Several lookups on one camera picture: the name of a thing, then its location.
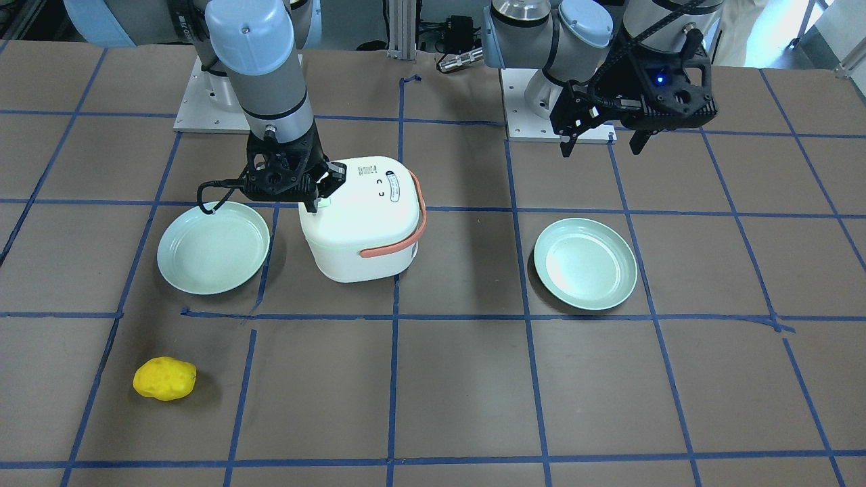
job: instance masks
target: white mounting plate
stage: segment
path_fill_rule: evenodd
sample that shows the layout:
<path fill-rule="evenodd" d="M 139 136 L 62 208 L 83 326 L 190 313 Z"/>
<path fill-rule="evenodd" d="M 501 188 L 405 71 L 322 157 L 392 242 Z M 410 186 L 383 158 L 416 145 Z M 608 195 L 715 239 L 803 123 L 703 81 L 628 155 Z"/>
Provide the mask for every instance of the white mounting plate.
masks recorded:
<path fill-rule="evenodd" d="M 210 101 L 210 82 L 201 66 L 196 58 L 174 119 L 175 132 L 248 133 L 249 124 L 242 111 L 227 112 Z"/>
<path fill-rule="evenodd" d="M 550 120 L 542 119 L 529 109 L 523 99 L 529 80 L 538 69 L 502 69 L 502 100 L 505 104 L 505 118 L 508 124 L 508 139 L 524 142 L 559 142 L 553 133 Z M 608 122 L 582 133 L 579 144 L 607 144 L 610 137 L 617 141 L 617 132 Z"/>

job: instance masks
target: gray robot arm segment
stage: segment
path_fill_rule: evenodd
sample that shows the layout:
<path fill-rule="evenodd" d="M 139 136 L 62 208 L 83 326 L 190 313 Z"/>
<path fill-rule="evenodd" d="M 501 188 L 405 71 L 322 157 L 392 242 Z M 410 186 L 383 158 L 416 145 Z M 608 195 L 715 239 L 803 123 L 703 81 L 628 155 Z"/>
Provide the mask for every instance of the gray robot arm segment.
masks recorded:
<path fill-rule="evenodd" d="M 299 32 L 307 45 L 320 35 L 319 0 L 64 1 L 91 42 L 189 42 L 212 80 L 226 87 L 230 81 L 250 127 L 247 160 L 238 179 L 199 187 L 203 211 L 202 189 L 215 186 L 240 189 L 258 201 L 304 203 L 315 212 L 318 199 L 345 180 L 343 168 L 322 151 L 295 47 Z"/>
<path fill-rule="evenodd" d="M 637 154 L 651 135 L 701 127 L 715 117 L 710 60 L 702 41 L 722 2 L 631 0 L 623 27 L 611 40 L 610 16 L 592 0 L 562 0 L 555 9 L 547 0 L 493 0 L 485 11 L 484 59 L 496 68 L 540 69 L 546 79 L 537 74 L 529 87 L 546 81 L 539 91 L 557 93 L 547 114 L 563 139 L 564 156 L 580 134 L 607 120 L 635 130 L 630 145 Z M 547 56 L 537 40 L 522 47 L 530 31 L 550 46 Z M 604 52 L 604 63 L 596 69 Z M 700 71 L 697 83 L 689 69 Z M 530 107 L 539 105 L 527 101 Z"/>

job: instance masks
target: brown table surface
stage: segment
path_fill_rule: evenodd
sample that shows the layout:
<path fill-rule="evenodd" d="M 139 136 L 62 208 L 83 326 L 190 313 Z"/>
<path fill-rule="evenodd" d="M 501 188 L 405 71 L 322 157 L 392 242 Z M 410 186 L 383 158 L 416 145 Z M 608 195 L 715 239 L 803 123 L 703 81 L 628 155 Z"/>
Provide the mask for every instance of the brown table surface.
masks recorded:
<path fill-rule="evenodd" d="M 717 68 L 704 130 L 563 159 L 506 140 L 493 69 L 307 51 L 331 159 L 420 178 L 417 258 L 331 282 L 297 209 L 255 205 L 267 265 L 194 296 L 158 241 L 245 142 L 172 130 L 194 59 L 0 44 L 0 485 L 866 484 L 866 108 L 847 81 Z M 637 254 L 622 305 L 540 283 L 534 240 L 570 217 Z M 160 355 L 198 367 L 189 397 L 133 391 Z"/>

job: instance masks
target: rice cooker handle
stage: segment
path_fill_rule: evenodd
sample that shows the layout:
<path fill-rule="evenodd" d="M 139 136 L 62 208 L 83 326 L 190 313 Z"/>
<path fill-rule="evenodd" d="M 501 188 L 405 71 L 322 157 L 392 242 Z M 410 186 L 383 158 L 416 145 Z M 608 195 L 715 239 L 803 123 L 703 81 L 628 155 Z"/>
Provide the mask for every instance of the rice cooker handle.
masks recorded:
<path fill-rule="evenodd" d="M 409 174 L 412 177 L 412 181 L 415 182 L 415 192 L 418 195 L 418 205 L 421 208 L 421 221 L 418 223 L 418 227 L 413 231 L 408 237 L 403 240 L 392 243 L 391 245 L 383 245 L 382 247 L 375 247 L 373 249 L 364 249 L 360 252 L 361 257 L 369 258 L 369 257 L 379 257 L 379 256 L 387 256 L 388 254 L 393 254 L 395 252 L 399 252 L 400 250 L 405 250 L 415 244 L 418 241 L 418 238 L 424 234 L 424 230 L 427 228 L 427 205 L 424 203 L 424 196 L 421 194 L 421 184 L 418 183 L 418 178 L 412 171 L 409 171 Z"/>

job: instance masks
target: plate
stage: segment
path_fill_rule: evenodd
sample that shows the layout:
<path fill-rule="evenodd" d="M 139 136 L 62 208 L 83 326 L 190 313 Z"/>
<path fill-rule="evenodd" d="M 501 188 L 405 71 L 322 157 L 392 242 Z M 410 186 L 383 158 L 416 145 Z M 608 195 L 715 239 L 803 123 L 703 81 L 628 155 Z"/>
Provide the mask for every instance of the plate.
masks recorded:
<path fill-rule="evenodd" d="M 637 284 L 631 247 L 607 225 L 587 218 L 545 228 L 535 241 L 534 261 L 545 287 L 576 308 L 613 308 Z"/>
<path fill-rule="evenodd" d="M 247 282 L 265 262 L 269 244 L 262 216 L 247 205 L 226 201 L 212 215 L 196 207 L 171 222 L 159 240 L 157 265 L 175 288 L 215 295 Z"/>

